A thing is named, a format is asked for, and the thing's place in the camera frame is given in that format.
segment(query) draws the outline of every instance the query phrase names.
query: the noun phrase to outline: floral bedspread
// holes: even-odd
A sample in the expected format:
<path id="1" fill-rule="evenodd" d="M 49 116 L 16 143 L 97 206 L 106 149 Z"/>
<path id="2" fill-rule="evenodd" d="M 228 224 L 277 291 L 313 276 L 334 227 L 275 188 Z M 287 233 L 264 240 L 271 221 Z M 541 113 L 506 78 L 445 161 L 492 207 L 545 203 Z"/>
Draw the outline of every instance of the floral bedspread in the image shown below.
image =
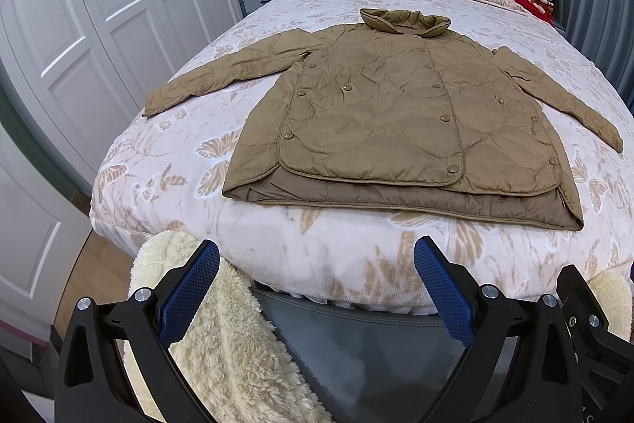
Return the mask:
<path id="1" fill-rule="evenodd" d="M 261 206 L 224 198 L 221 187 L 246 117 L 278 75 L 190 98 L 151 119 L 137 117 L 116 139 L 94 185 L 95 230 L 136 255 L 152 235 L 187 231 L 275 289 L 393 311 L 424 313 L 432 302 L 412 260 L 430 235 L 449 260 L 509 297 L 553 292 L 575 264 L 586 279 L 634 260 L 634 123 L 601 72 L 556 30 L 486 0 L 274 0 L 231 28 L 182 72 L 291 28 L 359 23 L 364 7 L 419 10 L 489 48 L 507 45 L 607 117 L 624 141 L 616 153 L 572 117 L 548 106 L 571 163 L 585 227 L 578 233 L 485 224 L 388 210 Z"/>

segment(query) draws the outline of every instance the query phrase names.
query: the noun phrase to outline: blue gripper pad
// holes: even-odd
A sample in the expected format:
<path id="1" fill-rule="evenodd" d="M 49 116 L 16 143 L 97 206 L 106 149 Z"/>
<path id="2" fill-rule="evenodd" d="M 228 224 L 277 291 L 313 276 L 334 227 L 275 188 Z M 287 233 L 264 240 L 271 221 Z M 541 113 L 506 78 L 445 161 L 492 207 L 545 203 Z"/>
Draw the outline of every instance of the blue gripper pad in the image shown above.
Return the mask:
<path id="1" fill-rule="evenodd" d="M 462 341 L 468 348 L 476 337 L 473 309 L 446 269 L 443 263 L 448 264 L 446 258 L 438 257 L 424 239 L 418 239 L 414 245 L 414 267 L 432 297 L 433 304 L 451 338 Z"/>
<path id="2" fill-rule="evenodd" d="M 210 241 L 163 304 L 158 339 L 165 349 L 185 336 L 219 268 L 220 252 Z"/>

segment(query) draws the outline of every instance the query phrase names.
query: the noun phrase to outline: jacket collar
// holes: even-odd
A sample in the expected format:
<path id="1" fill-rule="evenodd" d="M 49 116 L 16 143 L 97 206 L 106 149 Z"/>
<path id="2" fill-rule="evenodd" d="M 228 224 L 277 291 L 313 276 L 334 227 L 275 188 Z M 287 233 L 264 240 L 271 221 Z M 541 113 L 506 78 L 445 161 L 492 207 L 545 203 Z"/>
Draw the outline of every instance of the jacket collar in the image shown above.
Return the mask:
<path id="1" fill-rule="evenodd" d="M 423 15 L 408 10 L 372 10 L 363 8 L 361 18 L 372 29 L 392 34 L 417 34 L 432 38 L 443 34 L 451 20 L 441 15 Z"/>

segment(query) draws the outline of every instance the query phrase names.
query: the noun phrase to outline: jacket sleeve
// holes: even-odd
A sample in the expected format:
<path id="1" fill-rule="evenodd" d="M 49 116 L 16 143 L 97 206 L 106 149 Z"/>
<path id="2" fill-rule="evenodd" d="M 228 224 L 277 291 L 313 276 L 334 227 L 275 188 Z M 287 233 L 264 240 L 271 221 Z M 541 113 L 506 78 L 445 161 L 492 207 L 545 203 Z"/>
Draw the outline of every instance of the jacket sleeve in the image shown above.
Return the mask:
<path id="1" fill-rule="evenodd" d="M 309 33 L 303 29 L 291 29 L 273 34 L 186 72 L 150 92 L 145 99 L 143 115 L 149 117 L 164 112 L 189 96 L 204 96 L 235 80 L 251 80 L 285 71 L 306 55 L 326 45 L 327 31 Z"/>
<path id="2" fill-rule="evenodd" d="M 527 94 L 559 111 L 572 115 L 607 145 L 619 153 L 623 152 L 623 140 L 614 125 L 583 101 L 575 98 L 539 67 L 515 54 L 506 46 L 493 51 L 493 61 Z"/>

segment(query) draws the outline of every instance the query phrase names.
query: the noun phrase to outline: metal screw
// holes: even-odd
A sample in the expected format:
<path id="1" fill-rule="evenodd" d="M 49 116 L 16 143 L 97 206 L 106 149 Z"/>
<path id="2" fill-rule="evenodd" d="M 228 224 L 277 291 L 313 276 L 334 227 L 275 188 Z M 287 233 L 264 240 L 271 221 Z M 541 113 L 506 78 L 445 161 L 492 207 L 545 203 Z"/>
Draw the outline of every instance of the metal screw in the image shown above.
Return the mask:
<path id="1" fill-rule="evenodd" d="M 482 288 L 482 294 L 485 298 L 489 298 L 489 299 L 496 299 L 498 297 L 498 295 L 500 294 L 500 291 L 497 290 L 495 287 L 493 287 L 492 285 L 485 285 Z"/>
<path id="2" fill-rule="evenodd" d="M 134 293 L 134 299 L 137 301 L 145 301 L 151 296 L 151 294 L 152 291 L 150 289 L 147 289 L 147 287 L 143 287 L 142 289 L 139 289 Z"/>
<path id="3" fill-rule="evenodd" d="M 546 294 L 542 299 L 548 307 L 557 306 L 557 298 L 555 298 L 552 294 Z"/>
<path id="4" fill-rule="evenodd" d="M 77 308 L 79 310 L 86 310 L 90 306 L 90 298 L 81 298 L 77 302 Z"/>

